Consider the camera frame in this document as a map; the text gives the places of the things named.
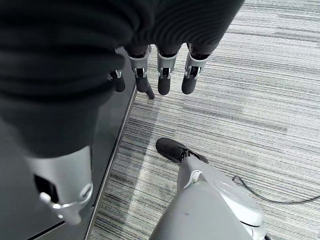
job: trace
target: carpet floor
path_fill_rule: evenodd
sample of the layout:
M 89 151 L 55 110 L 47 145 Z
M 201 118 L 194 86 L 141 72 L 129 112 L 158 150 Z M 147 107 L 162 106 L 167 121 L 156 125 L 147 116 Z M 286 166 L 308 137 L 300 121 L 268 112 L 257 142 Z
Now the carpet floor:
M 319 1 L 247 0 L 190 95 L 181 92 L 187 53 L 183 45 L 170 93 L 161 96 L 153 46 L 156 97 L 137 94 L 91 240 L 149 238 L 177 189 L 179 166 L 156 151 L 161 137 L 270 199 L 320 195 Z M 320 201 L 277 205 L 251 196 L 271 239 L 320 239 Z

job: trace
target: black cable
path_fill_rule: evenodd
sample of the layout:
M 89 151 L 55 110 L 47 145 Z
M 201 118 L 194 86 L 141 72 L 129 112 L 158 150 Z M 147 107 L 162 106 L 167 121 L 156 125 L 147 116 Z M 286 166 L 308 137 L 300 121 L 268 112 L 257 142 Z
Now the black cable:
M 265 200 L 269 203 L 273 203 L 273 204 L 283 204 L 283 205 L 297 205 L 297 204 L 306 204 L 306 203 L 310 203 L 310 202 L 313 202 L 313 201 L 316 201 L 318 199 L 320 199 L 320 196 L 315 196 L 311 199 L 307 199 L 307 200 L 302 200 L 302 201 L 274 201 L 274 200 L 270 200 L 268 198 L 265 198 L 263 196 L 261 196 L 260 194 L 256 193 L 254 190 L 252 190 L 251 187 L 249 187 L 245 181 L 238 175 L 235 175 L 233 178 L 232 178 L 232 181 L 235 181 L 236 179 L 239 179 L 240 182 L 243 184 L 243 186 L 248 189 L 251 193 L 253 193 L 254 195 L 256 195 L 258 198 L 261 198 L 262 200 Z

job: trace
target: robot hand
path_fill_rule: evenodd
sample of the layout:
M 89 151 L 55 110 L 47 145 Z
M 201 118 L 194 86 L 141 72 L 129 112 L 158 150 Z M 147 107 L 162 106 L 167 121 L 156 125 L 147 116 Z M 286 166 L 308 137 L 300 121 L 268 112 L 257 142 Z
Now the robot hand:
M 80 222 L 92 194 L 90 146 L 98 108 L 125 88 L 125 47 L 137 89 L 147 79 L 149 44 L 158 49 L 165 95 L 182 43 L 182 91 L 195 88 L 243 0 L 23 1 L 1 3 L 0 117 L 21 147 L 40 199 L 62 219 Z

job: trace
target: black fingertip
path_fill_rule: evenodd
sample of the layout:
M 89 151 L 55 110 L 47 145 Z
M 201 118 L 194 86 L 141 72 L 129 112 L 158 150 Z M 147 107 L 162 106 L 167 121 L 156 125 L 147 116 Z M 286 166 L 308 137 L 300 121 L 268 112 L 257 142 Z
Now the black fingertip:
M 147 77 L 138 77 L 135 79 L 136 89 L 140 93 L 145 93 L 148 90 L 148 79 Z
M 184 76 L 181 87 L 182 92 L 187 95 L 191 94 L 195 90 L 196 83 L 197 80 L 193 75 L 191 75 L 189 78 L 186 78 L 186 76 Z
M 167 76 L 159 77 L 158 80 L 158 92 L 161 95 L 167 95 L 170 91 L 170 79 Z
M 114 78 L 113 81 L 116 92 L 121 93 L 126 89 L 126 83 L 123 76 L 120 78 Z

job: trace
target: silver joint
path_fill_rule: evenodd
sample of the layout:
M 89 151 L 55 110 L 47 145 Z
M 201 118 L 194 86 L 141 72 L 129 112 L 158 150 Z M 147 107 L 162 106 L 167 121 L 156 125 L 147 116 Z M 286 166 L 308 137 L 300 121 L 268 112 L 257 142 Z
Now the silver joint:
M 58 218 L 71 225 L 81 222 L 79 214 L 93 194 L 90 147 L 52 158 L 28 158 L 31 172 L 55 187 L 58 201 L 50 191 L 39 193 L 39 198 L 49 206 Z
M 121 78 L 122 71 L 121 70 L 115 70 L 116 78 L 119 79 Z
M 129 56 L 130 59 L 130 64 L 132 71 L 134 73 L 135 78 L 138 78 L 139 75 L 137 73 L 138 69 L 142 69 L 142 77 L 146 78 L 147 77 L 147 71 L 148 71 L 148 57 L 151 52 L 151 46 L 149 45 L 145 51 L 145 54 L 141 58 L 135 58 Z
M 160 79 L 162 79 L 164 77 L 164 69 L 169 69 L 167 78 L 168 79 L 171 78 L 171 75 L 172 75 L 173 71 L 175 70 L 175 63 L 176 63 L 177 55 L 178 55 L 178 53 L 176 53 L 176 55 L 174 55 L 172 57 L 165 57 L 165 56 L 162 56 L 158 52 L 158 57 L 157 57 L 157 59 L 158 59 L 158 73 L 159 73 Z
M 207 60 L 209 58 L 209 56 L 206 59 L 202 59 L 202 60 L 197 60 L 194 59 L 191 56 L 191 49 L 192 47 L 189 47 L 189 53 L 188 53 L 188 57 L 186 58 L 186 62 L 185 62 L 185 72 L 184 75 L 187 79 L 190 78 L 190 74 L 191 74 L 191 69 L 192 67 L 196 67 L 197 71 L 196 71 L 196 75 L 194 77 L 194 79 L 197 79 L 199 77 L 199 74 L 202 72 L 202 70 L 204 69 Z

